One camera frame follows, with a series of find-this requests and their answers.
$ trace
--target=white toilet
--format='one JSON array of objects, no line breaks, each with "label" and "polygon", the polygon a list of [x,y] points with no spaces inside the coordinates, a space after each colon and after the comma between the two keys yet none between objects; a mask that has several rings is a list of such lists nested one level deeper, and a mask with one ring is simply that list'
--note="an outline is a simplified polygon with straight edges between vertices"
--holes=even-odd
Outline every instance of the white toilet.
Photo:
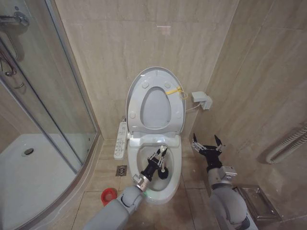
[{"label": "white toilet", "polygon": [[167,179],[156,172],[146,190],[146,200],[154,204],[168,202],[175,194],[181,175],[180,133],[185,120],[185,100],[176,89],[181,87],[169,70],[151,67],[133,81],[126,101],[129,132],[128,161],[132,177],[139,175],[148,164],[147,158],[161,145],[168,147],[165,166]]}]

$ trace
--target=cable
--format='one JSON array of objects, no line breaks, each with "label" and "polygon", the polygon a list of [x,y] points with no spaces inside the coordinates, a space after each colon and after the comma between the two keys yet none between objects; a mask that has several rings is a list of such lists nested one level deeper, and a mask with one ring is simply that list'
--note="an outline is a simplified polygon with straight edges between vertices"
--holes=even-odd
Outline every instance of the cable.
[{"label": "cable", "polygon": [[190,108],[190,109],[186,109],[186,111],[189,111],[189,110],[191,110],[191,109],[195,109],[195,108],[199,107],[200,105],[201,105],[201,103],[199,102],[197,106],[195,106],[195,107],[193,107],[193,108]]}]

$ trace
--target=toilet lid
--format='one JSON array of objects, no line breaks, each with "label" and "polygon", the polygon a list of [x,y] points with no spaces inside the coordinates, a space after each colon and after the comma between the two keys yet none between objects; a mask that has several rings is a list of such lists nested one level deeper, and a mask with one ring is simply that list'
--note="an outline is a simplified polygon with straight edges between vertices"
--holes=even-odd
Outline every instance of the toilet lid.
[{"label": "toilet lid", "polygon": [[145,134],[180,134],[186,103],[179,92],[177,77],[162,67],[142,71],[133,81],[126,101],[128,130]]}]

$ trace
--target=white power socket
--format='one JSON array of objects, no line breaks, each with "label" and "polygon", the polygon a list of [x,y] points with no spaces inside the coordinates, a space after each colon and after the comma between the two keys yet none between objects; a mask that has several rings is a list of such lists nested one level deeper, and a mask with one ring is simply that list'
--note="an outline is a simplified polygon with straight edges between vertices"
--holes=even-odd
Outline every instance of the white power socket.
[{"label": "white power socket", "polygon": [[203,110],[209,110],[212,105],[212,99],[202,91],[192,93],[193,102],[199,102]]}]

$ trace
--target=red cup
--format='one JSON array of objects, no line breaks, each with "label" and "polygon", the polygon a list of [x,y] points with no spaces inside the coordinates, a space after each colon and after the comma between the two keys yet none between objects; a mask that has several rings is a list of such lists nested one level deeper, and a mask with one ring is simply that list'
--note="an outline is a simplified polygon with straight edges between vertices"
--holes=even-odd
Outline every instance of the red cup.
[{"label": "red cup", "polygon": [[101,194],[101,201],[106,206],[111,200],[117,198],[116,190],[114,188],[107,188]]}]

